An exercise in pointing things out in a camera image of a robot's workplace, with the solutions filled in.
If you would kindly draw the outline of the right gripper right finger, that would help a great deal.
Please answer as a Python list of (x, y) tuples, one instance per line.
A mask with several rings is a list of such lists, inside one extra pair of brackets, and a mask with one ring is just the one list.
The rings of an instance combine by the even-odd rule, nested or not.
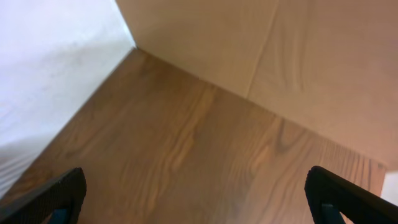
[(315, 224), (397, 223), (397, 206), (340, 176), (313, 166), (305, 181), (305, 195)]

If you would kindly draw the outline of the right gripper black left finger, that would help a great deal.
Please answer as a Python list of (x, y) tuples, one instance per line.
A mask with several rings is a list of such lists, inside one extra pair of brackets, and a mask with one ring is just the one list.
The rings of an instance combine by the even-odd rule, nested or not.
[(86, 195), (83, 169), (76, 167), (1, 207), (1, 224), (77, 223)]

